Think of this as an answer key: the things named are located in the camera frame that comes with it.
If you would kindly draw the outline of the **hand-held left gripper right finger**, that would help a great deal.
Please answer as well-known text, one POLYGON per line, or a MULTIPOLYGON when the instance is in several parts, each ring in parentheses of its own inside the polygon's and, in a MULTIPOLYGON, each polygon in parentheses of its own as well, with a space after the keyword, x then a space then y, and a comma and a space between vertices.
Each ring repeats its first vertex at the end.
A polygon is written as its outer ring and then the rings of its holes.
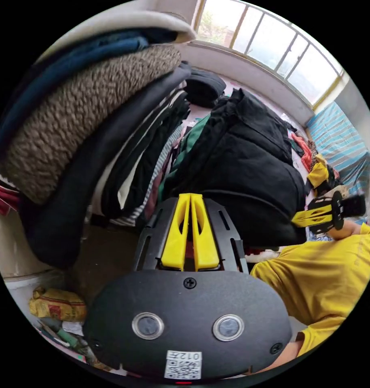
POLYGON ((213 270, 220 264, 207 209, 200 194, 191 194, 192 239, 195 270, 213 270))

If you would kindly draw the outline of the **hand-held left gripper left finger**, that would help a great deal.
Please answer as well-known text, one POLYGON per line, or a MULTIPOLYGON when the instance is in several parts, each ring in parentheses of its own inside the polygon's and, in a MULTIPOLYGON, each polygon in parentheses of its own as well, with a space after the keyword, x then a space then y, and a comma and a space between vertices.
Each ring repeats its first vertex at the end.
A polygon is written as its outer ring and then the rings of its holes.
POLYGON ((190 194, 180 194, 161 257, 161 264, 165 268, 184 270, 189 212, 190 194))

